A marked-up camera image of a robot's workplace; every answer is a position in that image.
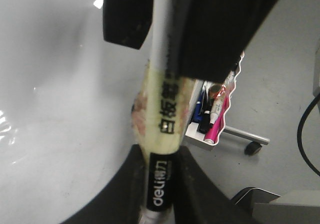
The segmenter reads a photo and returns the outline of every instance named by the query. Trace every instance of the caster wheel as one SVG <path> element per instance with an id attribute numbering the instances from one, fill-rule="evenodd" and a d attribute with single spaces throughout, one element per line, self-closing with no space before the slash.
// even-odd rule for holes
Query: caster wheel
<path id="1" fill-rule="evenodd" d="M 260 143 L 253 141 L 246 146 L 244 153 L 245 155 L 255 155 L 261 150 L 261 148 L 262 146 Z"/>

